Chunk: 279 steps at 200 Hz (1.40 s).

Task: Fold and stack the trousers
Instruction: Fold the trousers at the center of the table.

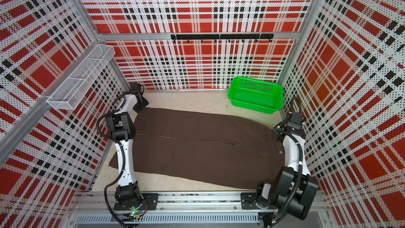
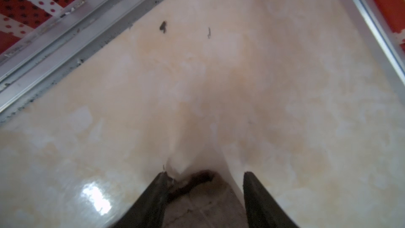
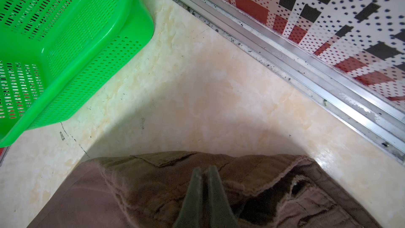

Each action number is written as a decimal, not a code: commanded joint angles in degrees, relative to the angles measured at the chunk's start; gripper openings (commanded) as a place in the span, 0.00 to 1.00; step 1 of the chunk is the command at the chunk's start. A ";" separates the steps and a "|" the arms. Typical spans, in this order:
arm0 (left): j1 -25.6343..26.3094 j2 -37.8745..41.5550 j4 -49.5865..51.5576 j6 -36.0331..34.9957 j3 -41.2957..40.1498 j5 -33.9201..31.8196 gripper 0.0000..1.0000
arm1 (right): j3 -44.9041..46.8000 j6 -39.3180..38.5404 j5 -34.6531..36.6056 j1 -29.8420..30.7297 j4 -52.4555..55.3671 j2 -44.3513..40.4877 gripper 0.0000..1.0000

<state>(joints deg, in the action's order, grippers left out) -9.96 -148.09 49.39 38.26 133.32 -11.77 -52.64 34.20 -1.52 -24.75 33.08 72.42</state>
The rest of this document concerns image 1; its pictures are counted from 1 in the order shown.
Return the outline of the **brown trousers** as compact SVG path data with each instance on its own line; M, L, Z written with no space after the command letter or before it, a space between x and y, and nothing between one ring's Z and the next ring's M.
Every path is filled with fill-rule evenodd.
M136 172L253 190L284 166L272 130L249 119L145 108L134 125Z

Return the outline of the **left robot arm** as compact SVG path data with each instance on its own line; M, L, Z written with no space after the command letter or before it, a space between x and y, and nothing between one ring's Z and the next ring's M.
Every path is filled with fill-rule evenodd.
M104 118L107 124L109 138L114 140L118 159L119 175L115 182L116 203L114 209L136 210L143 204L138 181L134 171L132 155L136 129L131 119L131 112L140 112L148 101L142 96L144 87L140 83L131 83L130 90L124 92L118 99L119 107L108 113Z

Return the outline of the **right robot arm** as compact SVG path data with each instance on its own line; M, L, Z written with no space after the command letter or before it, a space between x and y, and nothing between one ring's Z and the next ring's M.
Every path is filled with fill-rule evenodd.
M269 228L287 215L304 220L319 189L317 179L311 176L306 164L303 123L302 113L290 111L286 118L273 128L284 148L285 165L273 184L263 185L261 194L256 199L257 205L276 208Z

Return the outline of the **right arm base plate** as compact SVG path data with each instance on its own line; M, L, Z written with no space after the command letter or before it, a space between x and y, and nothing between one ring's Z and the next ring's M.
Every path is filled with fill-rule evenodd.
M241 193L240 200L243 210L268 210L270 207L267 199L260 198L257 193Z

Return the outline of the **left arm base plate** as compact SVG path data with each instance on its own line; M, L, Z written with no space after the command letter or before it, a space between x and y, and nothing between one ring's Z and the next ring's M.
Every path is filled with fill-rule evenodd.
M143 193L140 200L136 198L126 199L122 202L116 202L115 211L144 211L146 209L155 210L158 202L157 193Z

